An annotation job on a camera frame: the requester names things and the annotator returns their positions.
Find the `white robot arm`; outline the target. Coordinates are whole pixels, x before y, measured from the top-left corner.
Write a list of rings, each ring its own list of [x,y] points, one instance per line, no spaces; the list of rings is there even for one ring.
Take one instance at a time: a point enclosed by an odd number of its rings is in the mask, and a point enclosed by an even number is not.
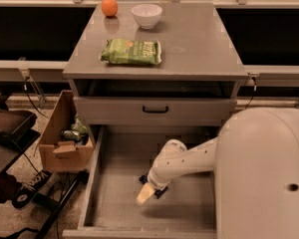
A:
[[[188,149],[169,140],[137,197],[143,204],[183,175],[214,173],[217,239],[299,239],[299,110],[253,108]]]

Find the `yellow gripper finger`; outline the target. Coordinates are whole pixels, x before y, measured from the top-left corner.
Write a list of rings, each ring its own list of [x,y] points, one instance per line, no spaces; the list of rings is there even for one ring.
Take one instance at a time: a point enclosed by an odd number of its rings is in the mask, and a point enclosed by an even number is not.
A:
[[[155,193],[155,189],[150,183],[145,183],[141,192],[137,197],[137,204],[143,205],[149,198],[151,198]]]

